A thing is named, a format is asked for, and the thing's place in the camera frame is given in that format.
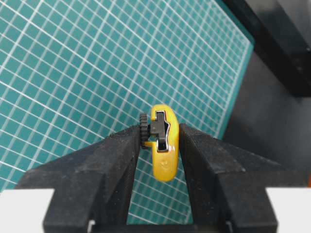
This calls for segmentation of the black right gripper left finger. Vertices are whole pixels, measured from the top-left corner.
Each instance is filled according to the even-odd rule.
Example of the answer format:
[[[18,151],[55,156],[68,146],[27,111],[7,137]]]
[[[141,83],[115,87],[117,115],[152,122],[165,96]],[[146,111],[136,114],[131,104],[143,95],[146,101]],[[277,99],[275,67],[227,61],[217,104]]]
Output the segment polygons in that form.
[[[85,233],[97,225],[125,225],[140,151],[139,126],[28,170],[16,189],[53,189],[46,233]]]

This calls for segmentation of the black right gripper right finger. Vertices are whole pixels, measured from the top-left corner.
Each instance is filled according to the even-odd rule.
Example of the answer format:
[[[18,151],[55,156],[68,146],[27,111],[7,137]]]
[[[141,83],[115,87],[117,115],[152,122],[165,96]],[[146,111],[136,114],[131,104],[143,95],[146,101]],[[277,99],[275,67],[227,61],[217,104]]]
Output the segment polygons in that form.
[[[277,219],[268,187],[306,187],[307,178],[188,126],[179,126],[193,222],[228,233],[274,233]]]

